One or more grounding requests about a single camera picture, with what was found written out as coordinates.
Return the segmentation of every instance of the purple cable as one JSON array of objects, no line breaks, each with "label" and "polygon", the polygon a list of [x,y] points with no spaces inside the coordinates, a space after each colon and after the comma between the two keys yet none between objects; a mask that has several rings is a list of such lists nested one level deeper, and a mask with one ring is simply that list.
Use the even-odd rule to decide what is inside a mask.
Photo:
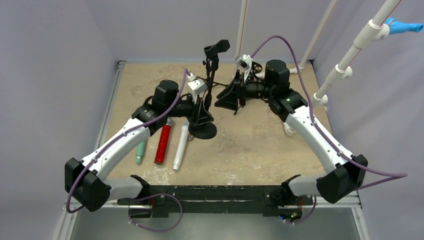
[{"label": "purple cable", "polygon": [[72,198],[72,195],[74,194],[74,191],[75,191],[75,188],[77,187],[77,185],[78,185],[78,183],[80,182],[80,180],[81,180],[81,178],[83,177],[83,175],[84,175],[84,173],[95,163],[95,162],[97,162],[97,159],[108,149],[108,148],[110,148],[114,143],[116,143],[120,138],[122,138],[122,137],[124,137],[125,135],[127,135],[128,133],[130,133],[130,132],[132,132],[132,131],[134,131],[134,130],[136,130],[136,129],[139,129],[139,128],[141,128],[141,127],[147,127],[147,126],[149,126],[150,124],[152,124],[152,123],[154,123],[154,122],[156,122],[156,121],[158,121],[159,119],[161,119],[161,118],[163,118],[163,117],[165,117],[174,107],[175,107],[175,105],[178,103],[178,101],[180,100],[180,96],[181,96],[181,93],[183,92],[183,88],[184,88],[184,85],[186,84],[186,77],[187,77],[187,74],[190,74],[189,73],[189,71],[187,70],[187,68],[185,68],[184,69],[184,73],[183,73],[183,77],[182,77],[182,84],[181,84],[181,87],[180,87],[180,89],[179,89],[179,91],[178,91],[178,93],[176,94],[176,97],[175,97],[175,99],[174,99],[174,101],[172,102],[172,104],[171,104],[171,106],[169,106],[169,108],[165,111],[165,112],[163,112],[160,116],[158,116],[158,117],[156,117],[155,119],[153,119],[153,120],[150,120],[150,121],[147,121],[147,122],[145,122],[145,123],[143,123],[143,124],[140,124],[140,125],[137,125],[137,126],[134,126],[134,127],[131,127],[130,129],[128,129],[127,131],[125,131],[125,134],[124,133],[121,133],[120,135],[118,135],[118,136],[116,136],[114,139],[112,139],[108,144],[106,144],[102,149],[100,149],[100,150],[98,150],[98,153],[94,156],[94,159],[92,159],[88,164],[87,164],[87,166],[85,166],[84,167],[84,169],[81,171],[81,173],[78,175],[78,177],[76,178],[76,180],[73,182],[73,184],[72,184],[72,187],[70,188],[70,190],[69,190],[69,194],[68,194],[68,196],[67,196],[67,199],[66,199],[66,211],[68,212],[68,213],[70,213],[70,214],[73,214],[73,213],[75,213],[75,212],[77,212],[77,211],[79,211],[79,210],[81,210],[84,206],[80,206],[80,207],[78,207],[78,208],[76,208],[76,209],[71,209],[70,208],[70,205],[71,205],[71,198]]},{"label": "purple cable", "polygon": [[361,187],[359,187],[358,188],[358,190],[361,190],[361,189],[365,189],[365,188],[369,188],[369,187],[372,187],[372,186],[375,186],[375,185],[377,185],[377,184],[381,184],[381,183],[385,183],[385,182],[388,182],[388,181],[391,181],[391,180],[395,180],[395,179],[400,179],[400,178],[405,178],[405,177],[407,177],[408,176],[408,174],[406,174],[406,173],[390,173],[390,172],[383,172],[383,171],[378,171],[378,170],[375,170],[375,169],[372,169],[372,168],[369,168],[369,167],[366,167],[366,166],[363,166],[363,165],[361,165],[361,164],[359,164],[359,163],[357,163],[356,161],[354,161],[354,160],[352,160],[350,157],[348,157],[348,156],[346,156],[344,153],[342,153],[341,151],[340,151],[340,149],[336,146],[336,144],[334,144],[334,142],[332,142],[331,141],[331,139],[323,132],[323,130],[317,125],[317,123],[316,123],[316,121],[315,121],[315,116],[314,116],[314,108],[313,108],[313,106],[312,106],[312,100],[311,100],[311,98],[309,97],[309,93],[308,93],[308,91],[306,90],[306,87],[305,87],[305,84],[304,84],[304,80],[303,80],[303,78],[302,78],[302,75],[301,75],[301,71],[300,71],[300,68],[299,68],[299,64],[298,64],[298,60],[297,60],[297,58],[296,58],[296,55],[295,55],[295,52],[293,51],[293,48],[292,48],[292,46],[290,45],[290,43],[284,38],[284,37],[282,37],[282,36],[279,36],[279,35],[272,35],[272,36],[270,36],[270,37],[268,37],[265,41],[263,41],[260,45],[259,45],[259,47],[258,48],[256,48],[256,50],[252,53],[252,55],[251,55],[251,57],[253,58],[255,55],[256,55],[256,53],[258,53],[258,51],[269,41],[269,40],[271,40],[271,39],[274,39],[274,38],[278,38],[278,39],[281,39],[281,40],[283,40],[284,42],[285,42],[285,44],[287,45],[287,47],[288,47],[288,49],[290,49],[290,52],[291,52],[291,55],[293,56],[293,60],[294,60],[294,64],[296,65],[296,70],[297,70],[297,74],[299,75],[299,80],[300,80],[300,84],[301,84],[301,86],[302,86],[302,89],[303,89],[303,91],[304,91],[304,93],[305,93],[305,95],[306,95],[306,98],[307,98],[307,102],[308,102],[308,105],[309,105],[309,116],[310,116],[310,121],[311,121],[311,123],[315,126],[315,128],[316,128],[316,130],[321,134],[321,136],[328,142],[328,144],[330,144],[331,145],[331,147],[336,151],[336,152],[338,152],[340,155],[341,155],[341,157],[342,158],[344,158],[346,161],[348,161],[349,163],[351,163],[351,164],[353,164],[353,165],[355,165],[356,167],[358,167],[358,168],[360,168],[360,169],[363,169],[363,170],[365,170],[365,171],[368,171],[368,172],[370,172],[370,173],[373,173],[373,174],[377,174],[377,175],[380,175],[380,176],[385,176],[385,177],[388,177],[388,178],[385,178],[385,179],[381,179],[381,180],[378,180],[378,181],[375,181],[375,182],[371,182],[371,183],[368,183],[368,184],[366,184],[366,185],[362,185]]},{"label": "purple cable", "polygon": [[167,196],[167,197],[170,197],[170,198],[174,199],[175,202],[178,204],[178,207],[179,207],[179,218],[176,221],[176,223],[174,223],[174,225],[172,225],[172,226],[170,226],[168,228],[164,228],[164,229],[155,229],[155,228],[150,228],[150,227],[147,227],[147,226],[143,226],[143,225],[140,225],[140,224],[134,222],[133,219],[131,218],[131,212],[128,211],[129,223],[131,223],[134,226],[139,227],[141,229],[144,229],[144,230],[147,230],[147,231],[151,231],[151,232],[155,232],[155,233],[168,232],[168,231],[174,229],[176,226],[178,226],[178,224],[180,224],[180,222],[181,222],[181,219],[183,218],[183,206],[181,206],[181,202],[178,201],[178,199],[176,197],[174,197],[174,196],[172,196],[170,194],[167,194],[167,193],[158,193],[158,194],[153,194],[153,195],[148,196],[148,197],[144,197],[144,198],[140,198],[140,199],[134,199],[134,200],[144,201],[144,200],[151,199],[151,198],[158,197],[158,196]]},{"label": "purple cable", "polygon": [[313,196],[313,205],[312,205],[311,210],[307,213],[307,215],[305,217],[302,217],[302,219],[300,219],[297,222],[287,222],[286,221],[285,224],[287,224],[287,225],[298,225],[298,224],[303,223],[304,221],[306,221],[312,215],[316,206],[317,206],[317,196]]}]

